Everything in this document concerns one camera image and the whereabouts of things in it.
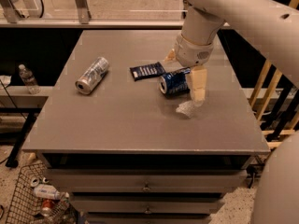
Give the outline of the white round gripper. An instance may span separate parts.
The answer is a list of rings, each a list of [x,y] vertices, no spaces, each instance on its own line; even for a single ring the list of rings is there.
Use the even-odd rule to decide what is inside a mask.
[[[195,106],[201,106],[206,99],[207,70],[202,64],[208,61],[212,50],[213,44],[196,45],[178,34],[174,48],[164,58],[165,62],[177,59],[183,67],[193,66],[186,81]]]

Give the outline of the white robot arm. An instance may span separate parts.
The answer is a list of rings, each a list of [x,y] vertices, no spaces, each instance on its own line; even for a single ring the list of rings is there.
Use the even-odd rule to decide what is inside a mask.
[[[192,104],[204,102],[200,71],[212,51],[215,34],[226,22],[299,85],[298,10],[273,0],[187,0],[182,30],[170,55],[192,69],[187,82]],[[270,155],[256,192],[252,224],[299,224],[299,132]]]

